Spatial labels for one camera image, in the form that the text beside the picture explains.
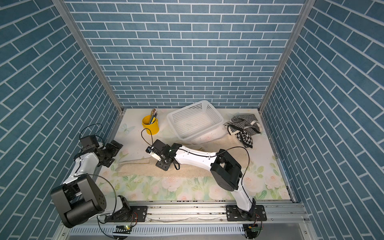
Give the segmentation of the beige knitted scarf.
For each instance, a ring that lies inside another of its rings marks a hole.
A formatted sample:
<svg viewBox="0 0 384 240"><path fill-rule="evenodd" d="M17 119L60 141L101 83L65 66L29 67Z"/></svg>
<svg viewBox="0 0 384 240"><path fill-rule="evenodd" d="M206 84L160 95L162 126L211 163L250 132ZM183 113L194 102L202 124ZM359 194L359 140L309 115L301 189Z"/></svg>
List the beige knitted scarf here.
<svg viewBox="0 0 384 240"><path fill-rule="evenodd" d="M243 148L244 146L235 136L225 135L224 137L206 143L192 144L191 142L180 142L185 147L198 150L201 152L208 152L216 155L220 149L228 150L230 154L244 170L248 164L248 154ZM191 155L185 151L181 151L180 170L176 170L174 165L171 165L167 171L163 171L156 167L158 162L153 157L149 156L146 159L138 160L137 163L119 163L115 172L119 177L126 177L130 175L139 175L157 178L197 178L197 177L211 177L210 172L211 163L215 158L202 158L196 155Z"/></svg>

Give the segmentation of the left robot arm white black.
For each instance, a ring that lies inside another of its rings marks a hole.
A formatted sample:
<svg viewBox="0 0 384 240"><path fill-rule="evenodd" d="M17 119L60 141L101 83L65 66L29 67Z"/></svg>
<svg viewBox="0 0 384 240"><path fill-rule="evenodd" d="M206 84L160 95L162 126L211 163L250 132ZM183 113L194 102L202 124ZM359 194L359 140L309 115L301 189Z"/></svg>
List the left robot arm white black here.
<svg viewBox="0 0 384 240"><path fill-rule="evenodd" d="M126 198L115 195L109 210L105 195L92 178L96 168L111 166L123 145L116 141L99 143L97 135L81 137L80 142L82 149L74 157L69 177L51 191L62 223L70 229L99 215L105 215L106 223L131 220L133 210Z"/></svg>

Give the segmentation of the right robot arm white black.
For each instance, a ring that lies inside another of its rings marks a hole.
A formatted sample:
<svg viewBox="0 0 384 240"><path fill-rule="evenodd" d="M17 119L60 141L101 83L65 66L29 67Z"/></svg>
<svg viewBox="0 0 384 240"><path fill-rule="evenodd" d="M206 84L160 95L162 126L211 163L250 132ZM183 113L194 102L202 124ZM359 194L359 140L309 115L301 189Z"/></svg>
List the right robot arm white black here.
<svg viewBox="0 0 384 240"><path fill-rule="evenodd" d="M176 170L179 170L181 165L190 165L209 171L219 187L232 193L242 218L250 221L257 216L256 201L248 194L243 184L245 173L242 172L240 163L229 153L232 149L208 153L181 144L169 146L156 140L147 147L146 153L158 161L156 166L163 171L167 171L171 165L174 165Z"/></svg>

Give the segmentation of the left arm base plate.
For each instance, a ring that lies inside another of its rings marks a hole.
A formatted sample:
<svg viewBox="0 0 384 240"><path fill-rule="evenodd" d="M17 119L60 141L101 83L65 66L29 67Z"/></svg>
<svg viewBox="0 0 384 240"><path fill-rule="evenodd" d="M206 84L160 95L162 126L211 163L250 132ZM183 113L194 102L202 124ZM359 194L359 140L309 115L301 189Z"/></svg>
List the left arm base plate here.
<svg viewBox="0 0 384 240"><path fill-rule="evenodd" d="M147 206L131 206L129 208L122 207L113 213L112 216L106 216L105 223L143 223L146 220L148 212Z"/></svg>

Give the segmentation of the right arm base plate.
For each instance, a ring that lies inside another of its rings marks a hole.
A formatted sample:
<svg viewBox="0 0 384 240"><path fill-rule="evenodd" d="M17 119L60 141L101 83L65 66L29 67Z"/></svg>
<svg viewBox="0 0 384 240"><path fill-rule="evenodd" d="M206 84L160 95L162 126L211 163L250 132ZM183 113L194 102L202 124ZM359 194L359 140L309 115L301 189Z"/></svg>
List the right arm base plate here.
<svg viewBox="0 0 384 240"><path fill-rule="evenodd" d="M266 221L267 215L263 205L252 206L250 211L244 211L238 208L236 205L226 206L226 214L228 222L239 222L239 221Z"/></svg>

